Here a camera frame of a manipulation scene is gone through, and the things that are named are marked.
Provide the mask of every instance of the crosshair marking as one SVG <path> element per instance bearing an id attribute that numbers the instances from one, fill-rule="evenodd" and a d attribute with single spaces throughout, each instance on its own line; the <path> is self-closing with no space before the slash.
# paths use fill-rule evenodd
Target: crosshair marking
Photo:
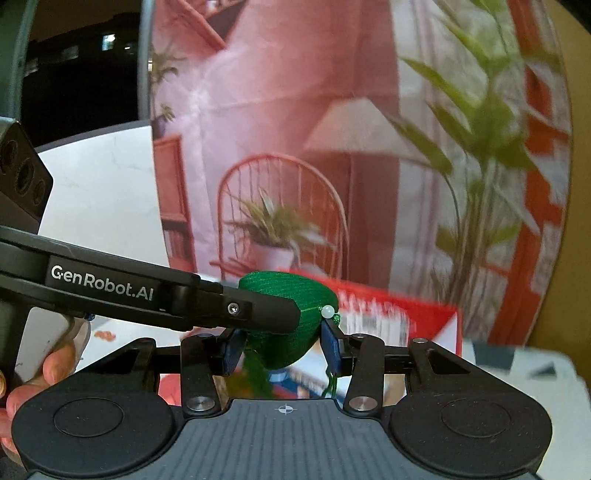
<path id="1" fill-rule="evenodd" d="M 294 410 L 297 410 L 297 408 L 291 407 L 286 403 L 285 405 L 282 405 L 281 407 L 276 408 L 276 410 L 279 410 L 279 412 L 283 413 L 283 415 L 287 415 L 288 413 L 291 413 Z"/>

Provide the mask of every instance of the green yarn ornament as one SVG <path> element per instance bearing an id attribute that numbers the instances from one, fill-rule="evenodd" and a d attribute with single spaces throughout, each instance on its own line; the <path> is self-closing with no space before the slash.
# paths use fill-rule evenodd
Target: green yarn ornament
<path id="1" fill-rule="evenodd" d="M 322 307 L 331 305 L 335 311 L 339 309 L 339 301 L 331 289 L 315 280 L 291 273 L 254 272 L 243 277 L 238 287 L 292 299 L 300 309 L 300 324 L 293 333 L 248 333 L 247 347 L 258 353 L 268 370 L 285 368 L 303 357 L 320 336 Z M 333 321 L 339 321 L 338 315 Z"/>

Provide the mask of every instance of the metal bolt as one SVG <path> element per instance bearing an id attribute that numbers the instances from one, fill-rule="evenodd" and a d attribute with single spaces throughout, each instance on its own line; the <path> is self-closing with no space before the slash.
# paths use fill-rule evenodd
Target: metal bolt
<path id="1" fill-rule="evenodd" d="M 210 397 L 193 397 L 187 400 L 187 407 L 194 411 L 208 411 L 216 406 L 216 403 Z"/>
<path id="2" fill-rule="evenodd" d="M 228 313 L 230 315 L 238 315 L 239 311 L 240 307 L 238 306 L 238 303 L 232 302 L 230 305 L 228 305 Z"/>
<path id="3" fill-rule="evenodd" d="M 372 397 L 355 397 L 349 401 L 349 407 L 357 411 L 370 411 L 378 406 L 378 401 Z"/>

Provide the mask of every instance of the plant pot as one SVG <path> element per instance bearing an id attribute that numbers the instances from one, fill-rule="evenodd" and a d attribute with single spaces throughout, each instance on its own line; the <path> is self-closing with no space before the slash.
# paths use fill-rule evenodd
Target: plant pot
<path id="1" fill-rule="evenodd" d="M 157 116 L 152 120 L 152 138 L 158 140 L 164 136 L 166 130 L 166 119 L 164 115 Z"/>
<path id="2" fill-rule="evenodd" d="M 260 271 L 289 270 L 296 255 L 290 248 L 269 247 L 251 244 L 250 260 L 253 267 Z"/>

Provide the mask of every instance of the gray base plate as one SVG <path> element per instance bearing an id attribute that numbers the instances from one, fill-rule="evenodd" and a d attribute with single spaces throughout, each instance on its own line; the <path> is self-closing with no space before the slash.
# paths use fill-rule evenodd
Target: gray base plate
<path id="1" fill-rule="evenodd" d="M 31 480 L 49 477 L 34 473 Z M 162 457 L 124 480 L 443 480 L 410 462 L 375 420 L 333 400 L 234 400 L 187 422 Z M 534 480 L 524 475 L 519 480 Z"/>

